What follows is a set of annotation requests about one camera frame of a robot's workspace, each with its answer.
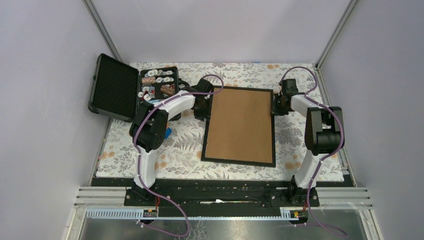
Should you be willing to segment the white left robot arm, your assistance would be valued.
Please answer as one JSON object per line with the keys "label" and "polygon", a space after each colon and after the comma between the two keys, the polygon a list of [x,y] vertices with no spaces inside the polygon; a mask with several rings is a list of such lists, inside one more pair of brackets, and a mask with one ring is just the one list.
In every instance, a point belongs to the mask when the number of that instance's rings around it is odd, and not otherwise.
{"label": "white left robot arm", "polygon": [[142,102],[136,111],[129,134],[138,152],[134,187],[136,199],[144,206],[152,204],[155,192],[151,189],[156,181],[155,162],[158,148],[163,144],[168,122],[186,110],[193,110],[201,121],[210,119],[210,95],[214,86],[201,78],[194,86],[186,86],[174,95],[156,102]]}

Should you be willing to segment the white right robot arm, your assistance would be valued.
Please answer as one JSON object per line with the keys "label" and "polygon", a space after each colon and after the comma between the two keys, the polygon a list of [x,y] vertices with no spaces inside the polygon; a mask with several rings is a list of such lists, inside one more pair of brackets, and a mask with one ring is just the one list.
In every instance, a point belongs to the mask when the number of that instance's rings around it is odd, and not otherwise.
{"label": "white right robot arm", "polygon": [[299,206],[311,197],[324,160],[344,146],[343,111],[337,106],[318,103],[299,92],[295,79],[283,79],[279,85],[281,90],[274,94],[271,115],[285,116],[297,112],[305,117],[304,144],[307,151],[285,193],[291,205]]}

